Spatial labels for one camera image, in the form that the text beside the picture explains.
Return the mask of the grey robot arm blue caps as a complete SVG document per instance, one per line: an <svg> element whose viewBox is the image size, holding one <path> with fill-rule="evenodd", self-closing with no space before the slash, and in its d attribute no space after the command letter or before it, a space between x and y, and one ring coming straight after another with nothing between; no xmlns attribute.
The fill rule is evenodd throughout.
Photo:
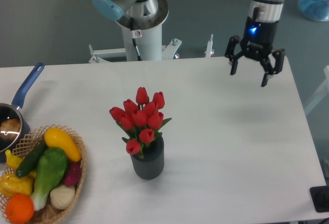
<svg viewBox="0 0 329 224"><path fill-rule="evenodd" d="M285 51L272 47L285 0L251 0L243 37L229 39L225 57L235 74L239 59L246 57L264 69L262 86L282 71ZM128 61L165 58L162 25L169 14L167 0L92 0L93 6L122 29Z"/></svg>

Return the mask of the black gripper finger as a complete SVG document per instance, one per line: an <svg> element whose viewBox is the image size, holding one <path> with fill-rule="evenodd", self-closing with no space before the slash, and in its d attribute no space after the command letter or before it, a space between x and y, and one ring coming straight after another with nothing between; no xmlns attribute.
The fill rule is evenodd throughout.
<svg viewBox="0 0 329 224"><path fill-rule="evenodd" d="M235 75L237 66L239 63L239 59L243 56L243 52L239 51L238 53L235 53L235 48L237 45L240 44L240 37L238 35L232 36L227 44L227 48L225 51L225 57L229 59L229 64L231 65L230 75Z"/></svg>
<svg viewBox="0 0 329 224"><path fill-rule="evenodd" d="M274 58L275 64L272 66L270 57ZM261 86L265 87L267 85L268 80L274 75L279 74L282 71L283 63L285 58L285 49L279 49L276 51L273 51L271 54L269 54L266 58L262 59L260 61L263 69L264 69L264 75L262 79Z"/></svg>

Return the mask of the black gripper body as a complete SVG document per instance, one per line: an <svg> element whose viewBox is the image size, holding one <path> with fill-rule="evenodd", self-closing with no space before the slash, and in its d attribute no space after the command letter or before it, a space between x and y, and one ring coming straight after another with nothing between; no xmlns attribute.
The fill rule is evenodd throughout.
<svg viewBox="0 0 329 224"><path fill-rule="evenodd" d="M266 59L272 51L278 23L259 22L247 17L240 41L243 55L256 61Z"/></svg>

